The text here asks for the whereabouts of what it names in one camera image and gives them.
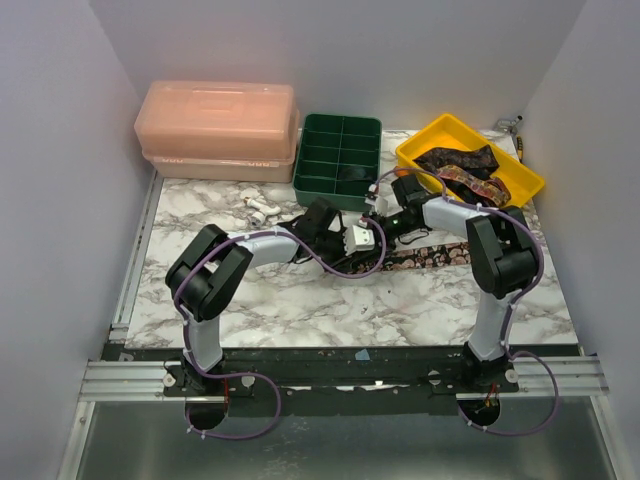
white marble surface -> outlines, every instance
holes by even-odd
[[[385,132],[381,172],[394,167],[396,147],[412,133]],[[509,137],[483,133],[515,155]],[[395,204],[388,183],[382,192]],[[167,269],[208,223],[226,231],[251,230],[246,196],[282,207],[272,224],[302,213],[288,184],[165,180],[127,347],[182,347],[181,321],[164,284]],[[527,217],[544,241],[531,208]],[[461,240],[434,231],[407,248]],[[511,343],[577,343],[546,244],[543,249],[544,279],[518,307]],[[458,345],[471,333],[478,298],[468,265],[380,272],[361,280],[323,273],[315,262],[268,265],[245,275],[222,316],[221,341],[224,347]]]

corner wall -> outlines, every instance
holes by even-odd
[[[578,336],[640,452],[640,3],[589,0],[527,107],[525,163]],[[636,471],[640,458],[635,455]]]
[[[4,5],[0,65],[0,468],[53,479],[151,172],[140,100],[84,0]]]

gray metal strip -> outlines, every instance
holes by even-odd
[[[180,362],[89,362],[80,389],[82,402],[203,402],[224,397],[165,397],[165,366]]]
[[[550,357],[545,359],[558,381],[561,396],[601,396],[609,392],[597,357]],[[166,366],[179,362],[90,362],[80,391],[80,401],[147,402],[190,401],[222,402],[223,397],[167,398],[162,379]],[[520,391],[501,397],[552,397],[553,388],[544,368],[535,361],[514,362]],[[380,385],[378,388],[392,385]],[[459,399],[482,398],[484,394],[459,394]]]
[[[591,397],[607,395],[609,386],[598,357],[548,357],[543,359],[558,382],[562,397]],[[549,374],[532,358],[518,358],[514,362],[520,391],[501,393],[500,397],[552,397],[553,385]],[[482,398],[479,394],[458,394],[460,400]]]
[[[82,454],[87,443],[89,429],[91,428],[94,408],[95,403],[93,402],[81,401],[78,403],[71,434],[58,471],[58,480],[72,480],[78,476]]]
[[[160,201],[163,182],[164,178],[162,175],[158,172],[154,172],[151,178],[151,183],[149,184],[149,190],[147,191],[144,209],[142,210],[142,215],[140,217],[138,234],[136,235],[131,257],[129,258],[129,264],[127,265],[125,281],[122,285],[120,296],[118,298],[118,304],[116,306],[116,312],[112,322],[113,324],[128,324],[131,321],[133,305],[135,304],[136,294],[138,293],[138,285],[140,283],[140,277],[142,276],[142,267],[147,254],[149,239],[151,238],[153,221],[156,216],[156,210],[158,209],[158,202]]]

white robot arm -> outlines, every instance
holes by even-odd
[[[392,186],[402,211],[391,216],[376,212],[365,214],[382,227],[387,249],[394,248],[394,241],[399,236],[425,227],[446,230],[469,241],[472,271],[482,293],[476,324],[463,356],[466,355],[467,375],[481,375],[484,369],[506,361],[504,340],[508,335],[508,322],[505,325],[504,319],[508,318],[506,312],[511,308],[511,299],[529,285],[537,273],[535,248],[531,240],[510,222],[457,206],[440,195],[429,195],[415,175],[401,177]],[[520,209],[510,207],[503,211],[526,225]],[[329,226],[336,217],[340,219],[340,229],[332,231]],[[202,370],[210,370],[222,358],[219,315],[231,301],[244,272],[251,267],[287,263],[308,256],[292,235],[336,269],[345,259],[379,257],[382,253],[378,232],[357,225],[345,228],[340,212],[318,199],[294,221],[257,237],[247,236],[222,249],[212,259],[218,263],[213,272],[201,268],[183,286],[198,262],[216,246],[228,241],[229,236],[224,231],[208,225],[166,277],[174,296],[182,288],[180,300],[191,314],[188,322],[193,355],[187,358],[197,359]]]

white plastic part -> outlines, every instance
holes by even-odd
[[[375,237],[371,230],[352,225],[344,234],[344,250],[347,256],[355,252],[373,250],[376,245]]]
[[[198,366],[208,372],[222,360],[222,347],[220,346],[220,317],[196,322],[189,318],[189,341],[192,355],[185,355],[191,363],[191,357],[195,358]]]
[[[389,202],[387,202],[384,198],[378,196],[378,198],[376,198],[374,210],[378,215],[385,217],[387,215],[387,212],[389,211]]]
[[[483,212],[459,207],[442,197],[426,202],[422,206],[422,214],[427,227],[446,230],[462,238],[467,238],[467,220],[487,215]]]
[[[267,221],[267,217],[262,212],[253,212],[249,216],[249,223],[251,224],[252,227],[261,227],[262,225],[264,225],[264,222],[266,221]]]
[[[286,232],[282,227],[273,227],[270,229],[274,232]],[[288,263],[293,260],[298,251],[298,244],[280,235],[270,235],[268,237],[251,238],[247,242],[238,242],[253,254],[249,268],[259,267],[268,263]]]
[[[280,212],[282,211],[282,209],[277,205],[275,207],[269,207],[268,205],[265,205],[264,203],[261,203],[253,198],[246,197],[244,199],[244,202],[247,204],[247,206],[255,208],[256,210],[266,215],[267,217],[272,217],[273,215],[279,215]]]
[[[277,205],[275,207],[269,207],[268,205],[249,197],[244,198],[244,203],[257,210],[257,212],[254,212],[249,216],[249,223],[251,223],[253,227],[261,227],[267,221],[267,217],[279,215],[280,212],[282,212],[282,209]]]
[[[500,331],[509,302],[517,292],[511,292],[502,299],[481,292],[478,316],[469,337],[469,348],[481,361],[495,360],[504,355]]]

